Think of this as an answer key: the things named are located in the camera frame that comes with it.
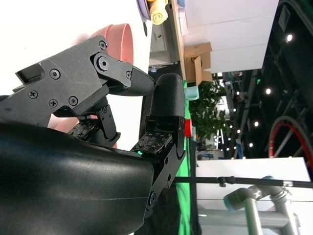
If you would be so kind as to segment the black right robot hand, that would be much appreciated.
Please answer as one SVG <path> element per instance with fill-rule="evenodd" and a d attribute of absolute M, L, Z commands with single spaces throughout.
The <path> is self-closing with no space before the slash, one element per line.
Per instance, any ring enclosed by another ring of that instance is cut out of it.
<path fill-rule="evenodd" d="M 153 80 L 111 57 L 95 36 L 19 72 L 0 99 L 0 232 L 128 235 L 138 230 L 185 157 L 185 102 L 175 73 Z M 107 95 L 151 95 L 130 151 Z"/>

